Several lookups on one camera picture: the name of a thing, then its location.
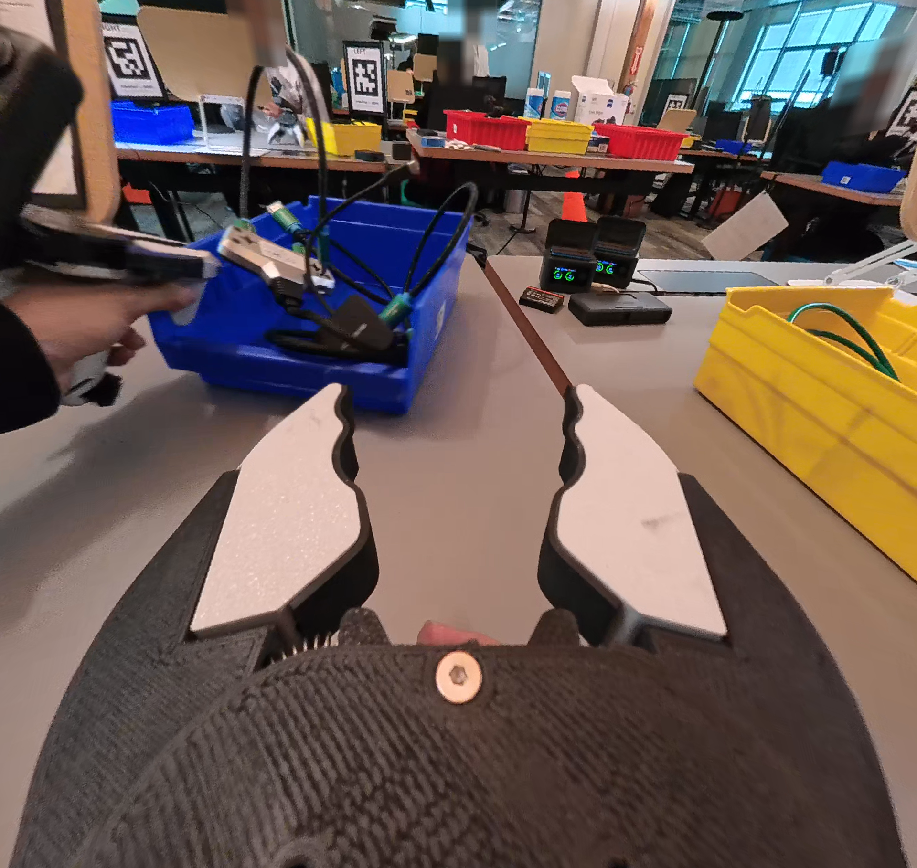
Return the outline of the yellow plastic bin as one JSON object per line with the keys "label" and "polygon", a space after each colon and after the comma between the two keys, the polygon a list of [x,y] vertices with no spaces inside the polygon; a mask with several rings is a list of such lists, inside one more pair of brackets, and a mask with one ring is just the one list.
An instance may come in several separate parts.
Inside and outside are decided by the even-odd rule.
{"label": "yellow plastic bin", "polygon": [[729,289],[695,390],[916,575],[915,296]]}
{"label": "yellow plastic bin", "polygon": [[526,150],[556,155],[586,154],[593,135],[593,126],[554,119],[528,122]]}
{"label": "yellow plastic bin", "polygon": [[371,122],[321,123],[327,157],[354,158],[357,152],[381,152],[382,127]]}

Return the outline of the red plastic bin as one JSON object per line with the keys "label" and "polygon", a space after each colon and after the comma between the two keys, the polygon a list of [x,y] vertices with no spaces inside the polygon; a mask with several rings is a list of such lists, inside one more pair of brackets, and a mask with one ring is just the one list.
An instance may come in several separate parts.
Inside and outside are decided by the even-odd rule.
{"label": "red plastic bin", "polygon": [[596,123],[593,134],[607,141],[607,156],[613,159],[638,159],[671,162],[678,158],[685,132],[652,127],[629,127]]}
{"label": "red plastic bin", "polygon": [[520,117],[492,117],[471,110],[444,110],[446,137],[471,146],[524,151],[529,122]]}

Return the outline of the blue plastic bin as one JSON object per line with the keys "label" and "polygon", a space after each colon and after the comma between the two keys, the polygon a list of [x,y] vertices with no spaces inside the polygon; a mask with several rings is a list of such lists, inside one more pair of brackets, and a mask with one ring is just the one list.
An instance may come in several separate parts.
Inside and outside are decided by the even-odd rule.
{"label": "blue plastic bin", "polygon": [[362,409],[406,413],[455,307],[470,227],[462,212],[357,201],[322,229],[334,286],[316,282],[318,297],[304,289],[300,311],[328,322],[348,296],[361,295],[384,320],[398,320],[395,345],[381,354],[331,353],[319,324],[292,316],[258,273],[219,254],[223,231],[193,243],[221,261],[193,319],[153,314],[155,343],[171,369],[210,385],[306,399],[341,383]]}
{"label": "blue plastic bin", "polygon": [[193,140],[194,120],[187,105],[138,106],[111,102],[114,141],[153,146],[181,145]]}
{"label": "blue plastic bin", "polygon": [[821,182],[834,187],[870,193],[891,194],[908,179],[908,173],[865,163],[831,161],[821,173]]}

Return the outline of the person's left hand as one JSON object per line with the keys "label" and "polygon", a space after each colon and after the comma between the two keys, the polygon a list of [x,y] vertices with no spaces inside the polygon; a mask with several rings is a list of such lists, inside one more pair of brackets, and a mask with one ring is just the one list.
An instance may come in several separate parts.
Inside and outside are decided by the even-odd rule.
{"label": "person's left hand", "polygon": [[152,312],[179,312],[192,305],[186,286],[90,285],[33,282],[2,301],[25,324],[40,347],[62,392],[73,383],[76,366],[105,354],[122,367],[146,345],[134,323]]}

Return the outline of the wooden document stand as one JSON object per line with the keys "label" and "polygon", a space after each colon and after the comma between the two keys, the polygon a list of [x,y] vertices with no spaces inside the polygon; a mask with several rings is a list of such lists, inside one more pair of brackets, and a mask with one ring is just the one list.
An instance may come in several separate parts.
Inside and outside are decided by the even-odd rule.
{"label": "wooden document stand", "polygon": [[97,0],[45,0],[53,44],[84,90],[75,122],[40,176],[40,202],[108,223],[121,202],[107,57]]}

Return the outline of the beige cardboard panel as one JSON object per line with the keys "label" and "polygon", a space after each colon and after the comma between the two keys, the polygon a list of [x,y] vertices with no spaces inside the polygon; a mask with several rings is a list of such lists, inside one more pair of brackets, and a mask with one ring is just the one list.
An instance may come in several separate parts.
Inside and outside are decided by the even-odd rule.
{"label": "beige cardboard panel", "polygon": [[255,49],[236,15],[143,6],[137,25],[166,88],[179,101],[243,99]]}

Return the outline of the white black gadget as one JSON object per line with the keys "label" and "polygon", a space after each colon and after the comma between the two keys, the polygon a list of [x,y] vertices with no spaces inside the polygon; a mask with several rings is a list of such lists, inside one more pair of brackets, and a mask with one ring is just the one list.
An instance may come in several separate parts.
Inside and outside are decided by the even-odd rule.
{"label": "white black gadget", "polygon": [[299,149],[304,148],[304,92],[298,74],[289,64],[265,68],[264,73],[271,95],[271,104],[265,108],[265,113],[269,115],[268,146],[295,145]]}

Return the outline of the black charging case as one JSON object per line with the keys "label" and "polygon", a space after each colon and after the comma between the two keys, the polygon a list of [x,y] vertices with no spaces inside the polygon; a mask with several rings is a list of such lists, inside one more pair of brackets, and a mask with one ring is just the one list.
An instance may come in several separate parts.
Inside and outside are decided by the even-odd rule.
{"label": "black charging case", "polygon": [[592,250],[596,260],[594,282],[613,289],[627,289],[634,278],[646,232],[647,226],[642,221],[602,216],[597,221]]}
{"label": "black charging case", "polygon": [[598,225],[556,218],[545,234],[538,287],[557,294],[590,291],[595,278]]}

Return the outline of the black floor lamp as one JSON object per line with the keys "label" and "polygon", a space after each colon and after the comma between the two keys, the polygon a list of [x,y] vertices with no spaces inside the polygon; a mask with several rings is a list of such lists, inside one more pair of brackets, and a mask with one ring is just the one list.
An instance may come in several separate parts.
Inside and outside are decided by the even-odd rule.
{"label": "black floor lamp", "polygon": [[693,109],[694,111],[702,109],[701,104],[702,97],[704,96],[704,88],[706,87],[708,76],[710,75],[712,66],[714,64],[715,55],[722,42],[725,31],[730,24],[740,22],[744,18],[745,13],[740,10],[714,10],[705,15],[705,20],[717,25],[717,29],[714,40],[710,45],[706,60],[697,80],[690,109]]}

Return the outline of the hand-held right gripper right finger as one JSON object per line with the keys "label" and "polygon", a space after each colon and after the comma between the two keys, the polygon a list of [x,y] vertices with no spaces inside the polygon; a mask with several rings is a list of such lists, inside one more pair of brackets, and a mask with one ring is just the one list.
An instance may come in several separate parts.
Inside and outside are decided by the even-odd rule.
{"label": "hand-held right gripper right finger", "polygon": [[709,643],[725,615],[682,479],[663,449],[591,386],[567,389],[561,485],[538,585],[582,643],[638,643],[651,630]]}

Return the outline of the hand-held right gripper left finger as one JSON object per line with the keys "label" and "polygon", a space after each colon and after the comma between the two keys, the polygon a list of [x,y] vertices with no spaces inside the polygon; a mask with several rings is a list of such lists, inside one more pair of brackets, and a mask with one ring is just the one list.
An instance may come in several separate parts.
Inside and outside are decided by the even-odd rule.
{"label": "hand-held right gripper left finger", "polygon": [[356,483],[354,428],[350,390],[330,384],[251,449],[237,469],[193,635],[262,626],[333,635],[371,597],[379,562]]}

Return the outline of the grey leaning sheet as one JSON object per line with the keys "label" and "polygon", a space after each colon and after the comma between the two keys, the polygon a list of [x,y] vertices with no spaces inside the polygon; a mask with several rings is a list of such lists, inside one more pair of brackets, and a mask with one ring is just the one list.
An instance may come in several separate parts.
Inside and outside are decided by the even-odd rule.
{"label": "grey leaning sheet", "polygon": [[754,198],[708,233],[701,247],[716,261],[738,262],[762,249],[789,227],[767,191]]}

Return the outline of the wooden pillar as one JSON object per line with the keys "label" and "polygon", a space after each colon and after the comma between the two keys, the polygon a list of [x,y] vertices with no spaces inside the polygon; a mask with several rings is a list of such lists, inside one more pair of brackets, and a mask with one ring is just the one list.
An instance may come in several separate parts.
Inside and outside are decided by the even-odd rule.
{"label": "wooden pillar", "polygon": [[630,63],[629,79],[632,86],[632,95],[636,95],[639,87],[639,72],[643,61],[646,59],[648,38],[650,30],[659,8],[660,0],[640,0],[634,30],[631,37],[632,60]]}

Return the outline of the black flat box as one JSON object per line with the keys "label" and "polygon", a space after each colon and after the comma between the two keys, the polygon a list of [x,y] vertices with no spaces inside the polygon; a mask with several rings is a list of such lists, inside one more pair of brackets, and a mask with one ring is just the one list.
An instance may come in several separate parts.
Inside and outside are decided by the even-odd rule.
{"label": "black flat box", "polygon": [[573,294],[567,309],[587,327],[662,325],[667,324],[672,315],[671,306],[645,292]]}

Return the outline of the white cardboard box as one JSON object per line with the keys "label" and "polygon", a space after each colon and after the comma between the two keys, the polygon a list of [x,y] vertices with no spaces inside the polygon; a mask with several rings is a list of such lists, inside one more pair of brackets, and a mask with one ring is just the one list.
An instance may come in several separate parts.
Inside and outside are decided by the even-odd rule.
{"label": "white cardboard box", "polygon": [[601,78],[573,75],[570,81],[574,122],[588,126],[624,124],[629,105],[627,95],[614,92],[608,81]]}

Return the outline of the person's right hand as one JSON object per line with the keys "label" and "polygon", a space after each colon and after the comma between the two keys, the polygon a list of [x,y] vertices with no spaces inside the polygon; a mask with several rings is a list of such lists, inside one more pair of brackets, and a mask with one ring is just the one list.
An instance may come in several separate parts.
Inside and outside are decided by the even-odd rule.
{"label": "person's right hand", "polygon": [[498,640],[483,633],[466,631],[441,622],[427,621],[416,636],[418,645],[459,646],[459,645],[499,645]]}

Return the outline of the background table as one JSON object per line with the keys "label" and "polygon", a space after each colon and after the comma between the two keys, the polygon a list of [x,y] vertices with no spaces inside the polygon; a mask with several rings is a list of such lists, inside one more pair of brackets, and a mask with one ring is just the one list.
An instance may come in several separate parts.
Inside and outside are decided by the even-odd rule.
{"label": "background table", "polygon": [[406,139],[422,164],[450,167],[455,178],[480,191],[581,193],[608,197],[611,214],[623,216],[627,202],[648,195],[661,176],[693,174],[694,164],[676,159],[618,159],[604,155],[551,154],[540,151],[447,148],[427,145],[430,136],[410,128]]}
{"label": "background table", "polygon": [[787,222],[765,245],[765,261],[855,262],[903,240],[899,195],[851,191],[816,175],[766,171],[763,177]]}
{"label": "background table", "polygon": [[[197,210],[205,220],[205,231],[219,230],[224,222],[200,207],[191,197],[224,198],[230,215],[238,206],[242,153],[239,147],[207,148],[192,145],[152,146],[117,143],[118,170],[124,186],[146,191],[159,228],[169,238],[191,242],[203,236],[192,230],[187,209]],[[355,157],[329,157],[325,180],[330,195],[364,191],[373,180],[384,178],[384,188],[398,184],[398,170],[418,173],[416,159],[395,160],[389,154],[366,161]],[[318,155],[315,151],[255,148],[250,156],[249,206],[269,201],[307,198],[318,192]]]}

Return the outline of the dark desk mat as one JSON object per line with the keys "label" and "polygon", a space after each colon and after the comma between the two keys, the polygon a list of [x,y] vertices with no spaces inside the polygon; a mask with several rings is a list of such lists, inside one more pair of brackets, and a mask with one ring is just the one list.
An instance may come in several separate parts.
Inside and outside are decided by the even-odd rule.
{"label": "dark desk mat", "polygon": [[639,277],[667,297],[715,297],[729,289],[780,286],[780,282],[744,270],[638,270]]}

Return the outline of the clear acrylic stand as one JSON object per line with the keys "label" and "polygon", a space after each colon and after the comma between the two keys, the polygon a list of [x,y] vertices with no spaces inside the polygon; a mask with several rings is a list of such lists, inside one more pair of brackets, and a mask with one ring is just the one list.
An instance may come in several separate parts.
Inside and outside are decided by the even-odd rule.
{"label": "clear acrylic stand", "polygon": [[202,144],[206,149],[220,145],[218,137],[242,129],[244,100],[237,96],[199,95],[196,100]]}

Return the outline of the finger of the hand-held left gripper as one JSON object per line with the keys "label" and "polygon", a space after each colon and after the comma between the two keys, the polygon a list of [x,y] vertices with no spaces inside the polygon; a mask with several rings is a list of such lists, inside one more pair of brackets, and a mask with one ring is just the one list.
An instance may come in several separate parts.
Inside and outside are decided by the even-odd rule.
{"label": "finger of the hand-held left gripper", "polygon": [[169,281],[206,282],[220,271],[220,259],[208,251],[178,248],[168,255]]}

